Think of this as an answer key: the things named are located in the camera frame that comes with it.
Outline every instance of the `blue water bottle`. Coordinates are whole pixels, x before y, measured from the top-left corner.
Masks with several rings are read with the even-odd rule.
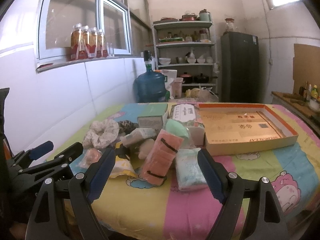
[[[143,52],[147,72],[136,78],[139,103],[154,103],[163,101],[167,92],[164,86],[165,76],[152,71],[152,59],[149,50]]]

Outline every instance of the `qr code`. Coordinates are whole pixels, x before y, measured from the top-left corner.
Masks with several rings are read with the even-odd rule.
[[[265,123],[259,123],[259,126],[260,126],[261,128],[268,128],[268,126],[267,126]]]

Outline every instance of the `refrigerator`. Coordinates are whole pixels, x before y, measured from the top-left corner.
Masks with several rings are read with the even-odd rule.
[[[221,101],[257,103],[259,89],[258,37],[228,32],[221,37]]]

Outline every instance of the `blue gripper pad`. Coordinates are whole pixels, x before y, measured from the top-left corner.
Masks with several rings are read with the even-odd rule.
[[[217,173],[215,172],[214,167],[210,164],[209,160],[207,159],[212,157],[210,155],[209,157],[206,156],[203,150],[200,150],[198,152],[197,158],[199,167],[209,186],[212,196],[215,199],[219,200],[221,204],[224,204],[227,197],[223,193],[222,182]]]
[[[29,159],[35,161],[40,157],[44,156],[45,154],[51,152],[52,150],[53,150],[53,142],[47,141],[43,144],[40,144],[36,148],[31,149],[29,153]]]
[[[97,163],[91,165],[100,165],[92,177],[89,185],[87,200],[90,204],[101,195],[101,192],[110,176],[116,163],[116,153],[114,150],[106,150]]]

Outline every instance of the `colorful bedsheet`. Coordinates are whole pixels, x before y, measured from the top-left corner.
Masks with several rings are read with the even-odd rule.
[[[115,121],[137,122],[145,104],[129,104],[106,109],[95,120],[109,117]],[[244,155],[217,156],[229,171],[244,179],[259,180],[266,176],[272,181],[289,226],[299,223],[320,202],[320,140],[298,117],[282,106],[272,106],[280,117],[299,134],[293,146]],[[82,141],[89,124],[81,128],[49,159],[76,141]],[[74,174],[84,171],[77,166],[80,156],[70,166]],[[132,157],[132,166],[139,169],[143,161]],[[249,200],[244,200],[235,235],[241,231]],[[208,188],[180,192],[175,170],[170,170],[167,180],[155,187],[141,178],[119,176],[109,179],[92,208],[106,227],[138,239],[197,240],[205,239],[214,224],[221,204],[212,197]]]

